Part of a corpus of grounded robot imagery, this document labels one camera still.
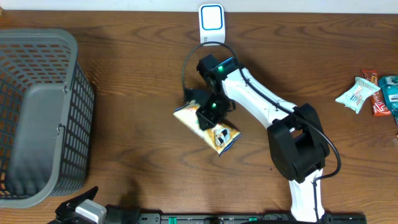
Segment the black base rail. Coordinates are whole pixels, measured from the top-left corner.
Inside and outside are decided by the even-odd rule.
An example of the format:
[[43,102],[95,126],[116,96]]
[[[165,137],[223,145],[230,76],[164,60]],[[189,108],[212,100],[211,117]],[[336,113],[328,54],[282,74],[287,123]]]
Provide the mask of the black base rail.
[[161,214],[141,213],[137,224],[260,224],[260,223],[321,223],[321,224],[367,224],[364,215],[324,214],[319,221],[297,221],[289,213],[268,214]]

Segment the cream wet wipes pack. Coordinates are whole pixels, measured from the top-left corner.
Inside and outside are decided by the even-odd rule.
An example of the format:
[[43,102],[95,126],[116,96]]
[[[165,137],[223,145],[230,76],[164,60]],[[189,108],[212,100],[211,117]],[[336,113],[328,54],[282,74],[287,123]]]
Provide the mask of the cream wet wipes pack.
[[200,104],[195,100],[177,108],[173,115],[186,127],[202,138],[219,156],[229,150],[233,144],[241,137],[241,132],[232,126],[218,123],[215,127],[201,130],[199,119],[196,115]]

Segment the grey plastic basket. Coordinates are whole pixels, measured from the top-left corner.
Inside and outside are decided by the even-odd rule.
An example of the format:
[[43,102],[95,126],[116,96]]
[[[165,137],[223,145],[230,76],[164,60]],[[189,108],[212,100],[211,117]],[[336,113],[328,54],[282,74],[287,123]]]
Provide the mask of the grey plastic basket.
[[1,31],[1,206],[32,207],[85,183],[95,93],[61,29]]

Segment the blue mouthwash bottle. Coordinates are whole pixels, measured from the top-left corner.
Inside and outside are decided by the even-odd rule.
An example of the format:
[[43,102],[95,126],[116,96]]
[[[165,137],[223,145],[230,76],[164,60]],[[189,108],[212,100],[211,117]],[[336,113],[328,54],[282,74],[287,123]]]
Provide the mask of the blue mouthwash bottle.
[[397,75],[383,76],[378,84],[382,90],[385,104],[397,123],[397,102],[398,102],[398,77]]

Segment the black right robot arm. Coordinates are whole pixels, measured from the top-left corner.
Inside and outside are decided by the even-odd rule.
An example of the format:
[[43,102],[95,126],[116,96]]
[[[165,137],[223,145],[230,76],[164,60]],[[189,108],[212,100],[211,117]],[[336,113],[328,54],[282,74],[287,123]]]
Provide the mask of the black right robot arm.
[[188,91],[188,97],[200,104],[198,127],[211,130],[234,103],[243,106],[267,130],[271,159],[289,181],[293,217],[301,222],[319,221],[325,211],[315,179],[321,177],[330,150],[316,110],[279,98],[235,58],[219,62],[208,55],[199,60],[197,72],[210,89],[209,93]]

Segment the white barcode scanner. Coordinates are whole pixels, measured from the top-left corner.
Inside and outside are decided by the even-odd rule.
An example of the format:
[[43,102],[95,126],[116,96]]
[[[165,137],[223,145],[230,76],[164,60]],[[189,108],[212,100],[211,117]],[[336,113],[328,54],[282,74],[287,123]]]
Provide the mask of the white barcode scanner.
[[224,43],[226,29],[224,21],[224,7],[220,4],[203,4],[198,10],[200,26],[200,43],[218,45]]

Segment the orange chocolate bar wrapper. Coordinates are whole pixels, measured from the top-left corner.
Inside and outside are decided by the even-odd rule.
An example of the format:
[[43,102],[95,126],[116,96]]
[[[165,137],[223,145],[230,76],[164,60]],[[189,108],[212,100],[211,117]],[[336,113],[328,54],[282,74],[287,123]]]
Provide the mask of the orange chocolate bar wrapper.
[[[378,77],[376,70],[361,70],[363,77],[378,86]],[[375,92],[371,96],[371,106],[373,110],[373,116],[389,116],[391,111],[387,108],[386,104],[383,102],[380,91]]]

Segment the mint green small packet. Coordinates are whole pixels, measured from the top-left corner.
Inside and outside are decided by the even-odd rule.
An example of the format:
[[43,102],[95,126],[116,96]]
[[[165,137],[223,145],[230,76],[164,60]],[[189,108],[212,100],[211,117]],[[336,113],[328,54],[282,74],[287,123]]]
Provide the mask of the mint green small packet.
[[375,94],[380,88],[364,78],[356,77],[354,85],[341,96],[335,99],[337,103],[344,104],[346,107],[358,114],[364,101]]

